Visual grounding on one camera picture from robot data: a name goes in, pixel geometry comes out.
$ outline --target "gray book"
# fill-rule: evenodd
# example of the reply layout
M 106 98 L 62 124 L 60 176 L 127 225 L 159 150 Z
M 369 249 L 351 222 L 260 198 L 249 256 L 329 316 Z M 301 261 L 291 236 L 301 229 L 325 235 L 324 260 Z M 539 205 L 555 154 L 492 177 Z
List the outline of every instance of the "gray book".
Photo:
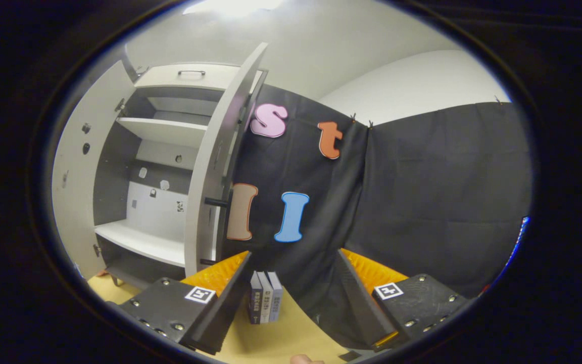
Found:
M 249 318 L 252 324 L 259 324 L 262 313 L 262 284 L 257 272 L 251 277 L 251 292 L 249 300 Z
M 273 302 L 271 304 L 271 313 L 268 316 L 268 322 L 277 321 L 280 316 L 280 304 L 282 304 L 282 284 L 277 278 L 275 272 L 268 272 L 268 281 L 270 281 L 273 288 Z
M 268 322 L 269 315 L 271 313 L 271 303 L 273 301 L 273 288 L 266 278 L 264 272 L 257 272 L 259 281 L 262 284 L 262 315 L 259 318 L 259 322 L 265 324 Z

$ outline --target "open cabinet door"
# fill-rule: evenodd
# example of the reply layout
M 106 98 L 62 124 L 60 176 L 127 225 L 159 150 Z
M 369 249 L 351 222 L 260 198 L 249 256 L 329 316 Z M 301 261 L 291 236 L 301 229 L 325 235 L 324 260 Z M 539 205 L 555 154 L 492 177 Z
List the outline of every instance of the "open cabinet door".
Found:
M 192 170 L 185 216 L 185 275 L 199 271 L 200 258 L 212 256 L 215 206 L 207 205 L 205 200 L 222 198 L 222 176 L 231 141 L 267 46 L 260 44 L 242 64 L 219 100 L 201 142 Z
M 121 61 L 93 83 L 71 113 L 53 162 L 51 198 L 62 243 L 85 279 L 105 268 L 96 250 L 93 191 L 100 152 L 122 99 L 134 93 Z

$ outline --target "foam letter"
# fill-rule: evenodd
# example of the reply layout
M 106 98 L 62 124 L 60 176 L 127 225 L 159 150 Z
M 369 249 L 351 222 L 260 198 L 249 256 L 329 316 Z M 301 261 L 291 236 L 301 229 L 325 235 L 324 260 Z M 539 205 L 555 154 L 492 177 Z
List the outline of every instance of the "foam letter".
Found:
M 301 193 L 283 193 L 284 217 L 279 233 L 275 234 L 275 239 L 281 243 L 297 242 L 302 238 L 300 234 L 300 220 L 302 210 L 309 202 L 309 196 Z
M 249 231 L 250 205 L 257 196 L 257 187 L 249 184 L 234 184 L 233 198 L 228 215 L 228 231 L 226 238 L 231 240 L 250 240 L 253 234 Z
M 273 104 L 261 104 L 255 110 L 256 120 L 250 123 L 253 134 L 263 135 L 269 138 L 277 138 L 284 134 L 286 124 L 282 121 L 288 117 L 284 106 Z
M 340 151 L 333 147 L 335 139 L 342 140 L 343 138 L 343 132 L 338 131 L 337 123 L 333 121 L 319 122 L 318 128 L 322 131 L 320 143 L 318 143 L 321 154 L 329 159 L 340 157 Z

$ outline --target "blue letter i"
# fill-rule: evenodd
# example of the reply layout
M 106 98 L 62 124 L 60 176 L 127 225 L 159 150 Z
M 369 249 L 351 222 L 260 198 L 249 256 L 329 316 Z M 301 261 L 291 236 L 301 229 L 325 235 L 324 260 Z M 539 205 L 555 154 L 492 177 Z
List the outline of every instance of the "blue letter i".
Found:
M 297 242 L 302 238 L 300 234 L 300 220 L 302 210 L 309 202 L 309 196 L 300 193 L 283 193 L 284 217 L 280 232 L 275 234 L 275 239 L 281 243 Z

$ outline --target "black fabric curtain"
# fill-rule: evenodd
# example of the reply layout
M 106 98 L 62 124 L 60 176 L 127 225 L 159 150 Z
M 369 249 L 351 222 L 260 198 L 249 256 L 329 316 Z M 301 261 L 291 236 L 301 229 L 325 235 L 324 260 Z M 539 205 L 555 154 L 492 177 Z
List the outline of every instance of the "black fabric curtain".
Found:
M 333 263 L 345 247 L 402 274 L 429 274 L 466 297 L 507 262 L 531 201 L 524 127 L 513 104 L 448 108 L 369 129 L 351 117 L 265 85 L 257 104 L 285 106 L 286 132 L 247 131 L 234 183 L 259 189 L 251 240 L 227 240 L 222 256 L 246 249 L 256 269 L 276 271 L 289 294 L 340 345 L 364 348 Z M 343 133 L 338 159 L 318 150 L 319 122 Z M 293 243 L 273 236 L 282 193 L 307 194 Z

